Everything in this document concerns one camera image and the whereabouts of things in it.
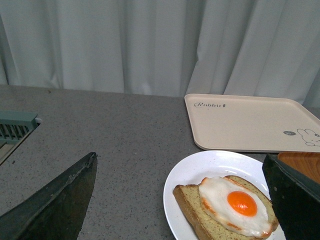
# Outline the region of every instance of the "beige tray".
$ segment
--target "beige tray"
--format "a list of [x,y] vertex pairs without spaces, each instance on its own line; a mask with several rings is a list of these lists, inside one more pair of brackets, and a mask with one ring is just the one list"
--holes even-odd
[[320,152],[320,120],[290,99],[188,94],[195,143],[204,150]]

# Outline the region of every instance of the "white curtain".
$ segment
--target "white curtain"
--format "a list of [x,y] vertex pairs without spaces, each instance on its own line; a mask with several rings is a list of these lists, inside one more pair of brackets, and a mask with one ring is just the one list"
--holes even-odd
[[0,0],[0,59],[0,84],[320,107],[320,1]]

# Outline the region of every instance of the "gray countertop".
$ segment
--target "gray countertop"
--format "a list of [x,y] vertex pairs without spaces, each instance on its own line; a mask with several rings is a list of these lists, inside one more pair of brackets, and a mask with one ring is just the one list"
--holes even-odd
[[[42,120],[0,166],[0,215],[96,152],[94,191],[78,239],[174,239],[164,184],[180,160],[202,151],[183,98],[0,85],[0,110],[36,112]],[[310,111],[319,118],[319,109]]]

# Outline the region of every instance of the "tray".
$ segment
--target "tray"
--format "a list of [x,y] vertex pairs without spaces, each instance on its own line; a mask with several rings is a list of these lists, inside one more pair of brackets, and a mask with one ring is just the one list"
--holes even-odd
[[320,184],[320,153],[319,152],[280,152],[277,158],[299,171],[303,175]]
[[320,120],[294,100],[195,93],[184,100],[204,150],[320,152]]

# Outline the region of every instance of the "bread slice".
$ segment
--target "bread slice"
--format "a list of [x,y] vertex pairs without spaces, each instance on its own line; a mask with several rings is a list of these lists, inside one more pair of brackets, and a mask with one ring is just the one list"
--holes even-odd
[[[266,206],[268,221],[272,223],[272,231],[275,231],[279,225],[277,217],[273,211],[271,201],[253,184],[239,176],[225,176],[244,185],[252,192],[257,194],[263,204]],[[256,238],[245,236],[230,231],[217,221],[213,220],[202,208],[199,195],[199,185],[177,185],[173,190],[173,195],[182,210],[184,216],[192,225],[199,240],[262,240],[266,238]]]

